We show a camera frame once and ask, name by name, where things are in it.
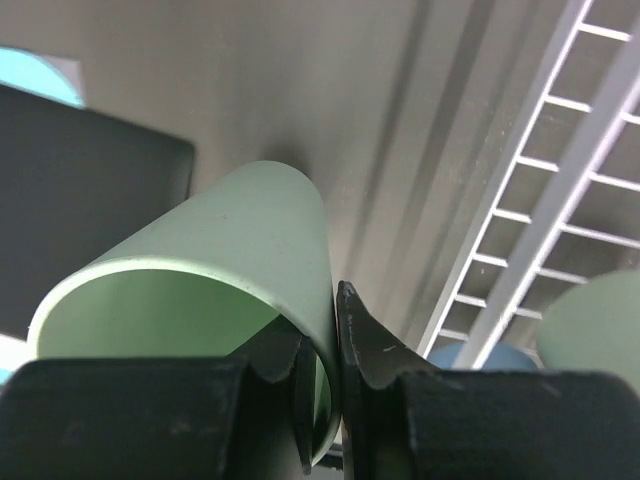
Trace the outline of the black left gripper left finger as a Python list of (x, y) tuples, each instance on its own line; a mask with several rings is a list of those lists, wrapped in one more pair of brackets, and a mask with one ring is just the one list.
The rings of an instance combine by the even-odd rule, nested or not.
[(224, 357), (52, 359), (1, 391), (5, 479), (297, 479), (313, 349), (279, 319)]

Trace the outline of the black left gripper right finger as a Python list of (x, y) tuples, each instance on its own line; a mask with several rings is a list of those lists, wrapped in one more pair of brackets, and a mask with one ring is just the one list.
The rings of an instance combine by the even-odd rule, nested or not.
[(635, 479), (639, 399), (597, 372), (443, 370), (337, 287), (349, 479)]

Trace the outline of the light green cup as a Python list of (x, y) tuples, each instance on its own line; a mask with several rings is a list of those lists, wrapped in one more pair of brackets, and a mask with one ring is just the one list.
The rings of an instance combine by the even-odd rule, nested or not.
[(340, 422), (327, 218), (300, 170), (242, 165), (55, 285), (33, 359), (224, 356), (278, 317), (317, 355), (312, 456)]

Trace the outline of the dark green cup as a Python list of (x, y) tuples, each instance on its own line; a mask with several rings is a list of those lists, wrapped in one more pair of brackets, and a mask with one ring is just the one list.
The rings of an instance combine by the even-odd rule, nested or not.
[(614, 374), (639, 389), (639, 272), (575, 286), (543, 312), (536, 349), (547, 369)]

